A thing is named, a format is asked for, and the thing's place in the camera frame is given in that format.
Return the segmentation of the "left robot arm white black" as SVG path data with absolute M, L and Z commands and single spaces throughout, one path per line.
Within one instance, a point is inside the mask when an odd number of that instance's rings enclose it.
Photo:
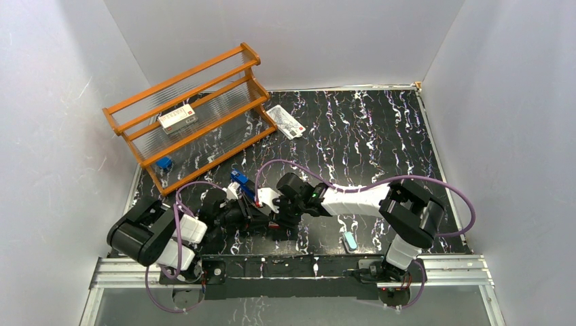
M 200 279 L 203 265 L 185 244 L 213 247 L 225 235 L 266 223 L 267 217 L 246 198 L 229 199 L 228 191 L 210 189 L 197 217 L 182 214 L 176 230 L 175 212 L 151 197 L 138 201 L 109 230 L 106 242 L 142 266 L 159 264 L 177 269 L 187 283 Z

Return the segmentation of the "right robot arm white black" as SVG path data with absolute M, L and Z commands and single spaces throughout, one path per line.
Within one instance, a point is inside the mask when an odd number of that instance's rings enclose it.
M 366 215 L 383 218 L 396 233 L 381 262 L 360 263 L 347 275 L 362 283 L 400 281 L 410 264 L 433 246 L 446 212 L 431 192 L 407 178 L 367 187 L 338 188 L 326 183 L 316 186 L 287 173 L 275 189 L 257 191 L 258 206 L 271 209 L 274 222 L 288 227 L 302 215 L 333 217 Z

